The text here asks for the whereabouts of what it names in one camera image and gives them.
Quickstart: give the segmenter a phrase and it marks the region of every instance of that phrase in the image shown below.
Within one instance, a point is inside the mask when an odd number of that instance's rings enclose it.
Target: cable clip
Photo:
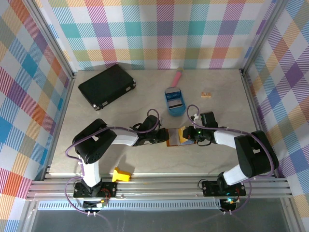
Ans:
[[[196,123],[196,122],[195,122],[196,119],[199,119],[199,116],[198,116],[197,114],[194,114],[194,118],[193,118],[194,123]]]

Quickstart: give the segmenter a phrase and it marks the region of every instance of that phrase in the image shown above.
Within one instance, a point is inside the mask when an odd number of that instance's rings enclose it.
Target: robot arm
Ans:
[[[213,112],[201,114],[201,119],[204,127],[218,127]],[[258,130],[252,132],[252,134],[267,148],[272,157],[274,168],[276,169],[279,165],[278,158],[265,133]],[[183,137],[197,142],[208,140],[213,144],[226,145],[236,149],[239,164],[219,174],[217,182],[221,189],[229,188],[229,186],[242,182],[248,178],[270,171],[270,163],[265,151],[249,135],[225,130],[196,129],[190,126],[183,131]]]
[[[151,129],[157,122],[157,117],[149,115],[143,123],[132,127],[135,131],[146,131]],[[81,131],[73,139],[73,143],[107,127],[102,119],[97,119]],[[134,133],[126,130],[106,130],[98,135],[75,146],[75,151],[82,161],[83,182],[92,193],[94,186],[101,182],[98,161],[107,151],[110,145],[123,144],[127,146],[139,146],[146,142],[150,144],[161,143],[169,139],[165,128],[150,131],[148,133]]]

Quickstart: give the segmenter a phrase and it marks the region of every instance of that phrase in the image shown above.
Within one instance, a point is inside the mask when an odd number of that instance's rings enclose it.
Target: black case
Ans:
[[[78,88],[92,107],[100,110],[135,86],[135,80],[116,64],[83,82]]]

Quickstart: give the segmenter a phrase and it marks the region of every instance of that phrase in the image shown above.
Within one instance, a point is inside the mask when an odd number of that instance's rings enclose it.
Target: small wooden block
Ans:
[[[202,97],[202,98],[211,98],[211,93],[202,92],[202,93],[201,93],[201,97]]]

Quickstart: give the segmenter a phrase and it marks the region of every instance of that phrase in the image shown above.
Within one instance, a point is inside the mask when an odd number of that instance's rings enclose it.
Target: plaid wall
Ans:
[[[242,61],[241,68],[243,68],[245,66],[249,56],[251,55],[251,53],[253,51],[254,46],[256,45],[257,41],[259,40],[260,34],[262,33],[264,27],[266,26],[266,22],[269,19],[269,17],[271,16],[271,14],[272,14],[272,12],[273,12],[273,10],[275,8],[276,2],[277,2],[277,0],[272,0],[271,1],[271,4],[269,5],[269,7],[268,7],[268,9],[266,11],[266,14],[264,15],[262,22],[261,22],[260,26],[258,27],[258,29],[257,29],[257,31],[256,31],[256,33],[254,35],[253,40],[251,41],[250,47],[247,50],[245,58]]]
[[[22,0],[0,1],[0,231],[40,176],[69,79]]]
[[[43,7],[36,2],[77,70],[116,62],[128,69],[239,68],[263,20],[263,6],[271,3],[45,0]]]
[[[263,128],[309,231],[309,1],[289,1],[249,75]]]

